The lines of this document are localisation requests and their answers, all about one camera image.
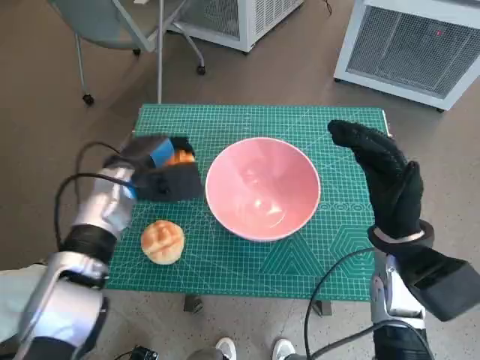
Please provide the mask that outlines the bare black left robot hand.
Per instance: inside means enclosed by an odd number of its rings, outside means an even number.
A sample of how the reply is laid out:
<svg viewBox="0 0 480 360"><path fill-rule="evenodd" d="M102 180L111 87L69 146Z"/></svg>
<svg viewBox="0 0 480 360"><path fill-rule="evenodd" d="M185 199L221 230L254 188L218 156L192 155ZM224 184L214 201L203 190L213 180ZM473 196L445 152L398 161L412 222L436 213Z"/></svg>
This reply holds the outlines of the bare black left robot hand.
<svg viewBox="0 0 480 360"><path fill-rule="evenodd" d="M164 134L134 137L119 155L135 166L151 169L195 161L187 137Z"/></svg>

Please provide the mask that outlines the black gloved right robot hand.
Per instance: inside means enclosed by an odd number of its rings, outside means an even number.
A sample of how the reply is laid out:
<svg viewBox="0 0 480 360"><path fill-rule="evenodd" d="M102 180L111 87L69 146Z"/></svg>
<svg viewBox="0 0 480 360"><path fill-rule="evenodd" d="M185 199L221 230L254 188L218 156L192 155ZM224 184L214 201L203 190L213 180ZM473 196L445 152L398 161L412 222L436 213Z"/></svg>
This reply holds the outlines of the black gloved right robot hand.
<svg viewBox="0 0 480 360"><path fill-rule="evenodd" d="M424 190L419 163L407 160L391 137L371 127L332 120L328 131L364 171L376 228L392 239L419 234Z"/></svg>

